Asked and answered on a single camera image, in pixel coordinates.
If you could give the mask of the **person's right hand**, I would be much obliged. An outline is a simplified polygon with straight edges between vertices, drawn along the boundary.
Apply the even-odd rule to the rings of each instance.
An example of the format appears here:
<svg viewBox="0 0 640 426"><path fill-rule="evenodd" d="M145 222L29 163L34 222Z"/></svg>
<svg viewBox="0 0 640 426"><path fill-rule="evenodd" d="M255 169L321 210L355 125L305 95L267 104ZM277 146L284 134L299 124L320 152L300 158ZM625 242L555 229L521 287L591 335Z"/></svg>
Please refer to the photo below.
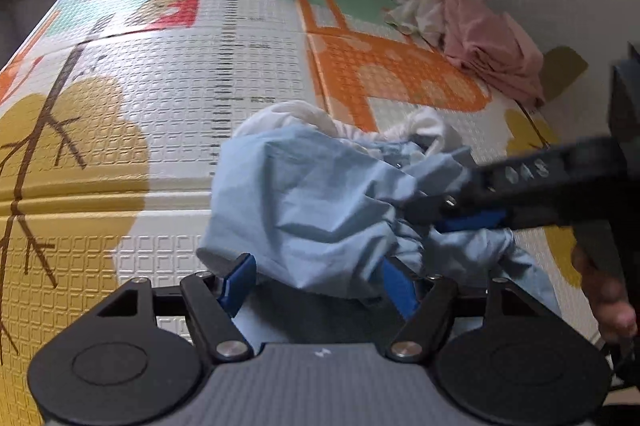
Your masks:
<svg viewBox="0 0 640 426"><path fill-rule="evenodd" d="M572 264L582 277L582 292L606 342L631 339L638 333L636 311L628 302L625 286L619 279L598 270L578 247L572 251Z"/></svg>

